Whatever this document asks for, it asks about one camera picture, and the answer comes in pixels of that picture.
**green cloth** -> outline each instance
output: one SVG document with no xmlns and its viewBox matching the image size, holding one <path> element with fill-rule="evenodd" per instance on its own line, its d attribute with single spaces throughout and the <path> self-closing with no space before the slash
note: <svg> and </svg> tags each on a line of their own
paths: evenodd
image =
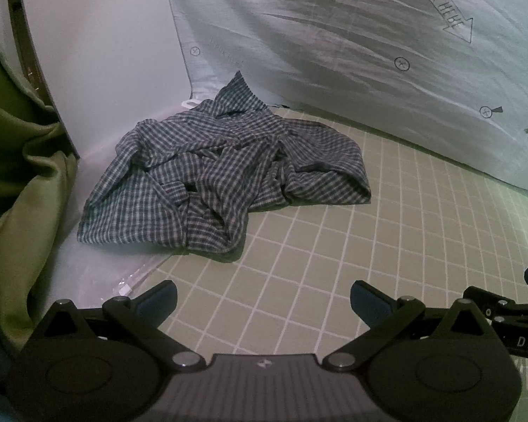
<svg viewBox="0 0 528 422">
<path fill-rule="evenodd" d="M 11 354 L 34 329 L 27 297 L 74 180 L 72 152 L 54 109 L 0 52 L 0 335 Z"/>
</svg>

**white board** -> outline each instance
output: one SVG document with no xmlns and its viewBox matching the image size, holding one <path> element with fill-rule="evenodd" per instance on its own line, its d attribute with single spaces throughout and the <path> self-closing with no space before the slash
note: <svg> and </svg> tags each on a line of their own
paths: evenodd
<svg viewBox="0 0 528 422">
<path fill-rule="evenodd" d="M 168 0 L 23 0 L 54 105 L 81 157 L 190 98 Z"/>
</svg>

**plaid shirt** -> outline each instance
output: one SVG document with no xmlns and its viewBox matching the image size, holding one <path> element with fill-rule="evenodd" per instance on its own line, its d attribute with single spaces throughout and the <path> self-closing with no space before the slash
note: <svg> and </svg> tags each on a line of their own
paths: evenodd
<svg viewBox="0 0 528 422">
<path fill-rule="evenodd" d="M 371 198 L 354 141 L 275 116 L 239 72 L 215 100 L 139 122 L 116 152 L 84 207 L 81 242 L 226 253 L 241 242 L 249 211 Z"/>
</svg>

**light blue fabric backdrop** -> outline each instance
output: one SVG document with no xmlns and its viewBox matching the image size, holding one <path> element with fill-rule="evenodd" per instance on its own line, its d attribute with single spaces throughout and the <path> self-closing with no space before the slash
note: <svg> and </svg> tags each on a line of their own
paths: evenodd
<svg viewBox="0 0 528 422">
<path fill-rule="evenodd" d="M 194 98 L 365 123 L 528 189 L 528 0 L 170 0 Z"/>
</svg>

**wrinkled fabric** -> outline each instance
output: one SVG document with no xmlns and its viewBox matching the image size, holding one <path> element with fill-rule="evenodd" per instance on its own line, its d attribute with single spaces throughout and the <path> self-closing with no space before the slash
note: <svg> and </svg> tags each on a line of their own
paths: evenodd
<svg viewBox="0 0 528 422">
<path fill-rule="evenodd" d="M 28 295 L 51 252 L 75 173 L 56 112 L 0 51 L 0 337 L 12 355 L 33 332 Z"/>
<path fill-rule="evenodd" d="M 116 152 L 84 207 L 82 242 L 226 253 L 249 211 L 371 198 L 354 141 L 322 123 L 275 116 L 239 72 L 214 101 L 140 122 Z"/>
</svg>

